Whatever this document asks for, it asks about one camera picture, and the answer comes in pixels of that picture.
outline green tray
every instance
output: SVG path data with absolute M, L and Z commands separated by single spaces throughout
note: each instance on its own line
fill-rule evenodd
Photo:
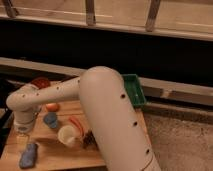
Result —
M 146 103 L 142 87 L 136 74 L 123 74 L 124 86 L 134 108 L 142 107 Z

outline red object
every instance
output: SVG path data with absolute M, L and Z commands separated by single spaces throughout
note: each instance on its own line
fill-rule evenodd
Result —
M 46 88 L 50 86 L 50 80 L 46 77 L 38 77 L 31 81 L 39 89 Z
M 48 112 L 57 112 L 60 109 L 60 106 L 58 103 L 48 103 L 45 105 Z
M 82 124 L 80 123 L 80 121 L 74 116 L 70 116 L 69 121 L 79 129 L 81 136 L 84 137 L 84 128 Z

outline railing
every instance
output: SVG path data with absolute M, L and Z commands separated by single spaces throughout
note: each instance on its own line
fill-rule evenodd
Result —
M 1 0 L 0 18 L 213 40 L 212 0 Z

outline small toy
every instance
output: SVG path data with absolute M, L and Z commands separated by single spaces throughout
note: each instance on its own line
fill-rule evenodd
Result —
M 92 131 L 89 130 L 83 138 L 83 148 L 87 148 L 89 145 L 92 145 L 92 144 L 98 147 Z
M 84 136 L 84 128 L 81 125 L 80 121 L 74 116 L 70 116 L 69 121 L 79 129 L 79 131 L 81 132 L 81 136 L 83 137 Z
M 47 113 L 44 116 L 43 121 L 50 128 L 56 128 L 58 126 L 58 118 L 57 118 L 57 115 L 56 115 L 55 112 L 49 112 L 49 113 Z
M 48 112 L 57 112 L 60 109 L 58 103 L 48 103 L 45 105 Z
M 16 136 L 16 141 L 17 141 L 17 147 L 19 152 L 24 152 L 26 149 L 26 146 L 29 142 L 29 135 L 28 134 L 21 134 L 19 133 Z
M 79 131 L 72 125 L 63 126 L 58 131 L 58 140 L 69 148 L 75 146 L 76 141 L 79 139 L 79 137 Z
M 46 77 L 38 77 L 32 80 L 31 84 L 34 84 L 39 89 L 43 89 L 50 86 L 50 81 Z
M 19 167 L 21 169 L 32 168 L 35 166 L 37 159 L 38 145 L 36 143 L 30 143 L 27 145 L 26 150 L 22 153 L 19 161 Z

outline floor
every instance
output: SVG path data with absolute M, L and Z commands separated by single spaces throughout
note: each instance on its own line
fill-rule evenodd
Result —
M 213 125 L 145 115 L 163 171 L 213 170 Z

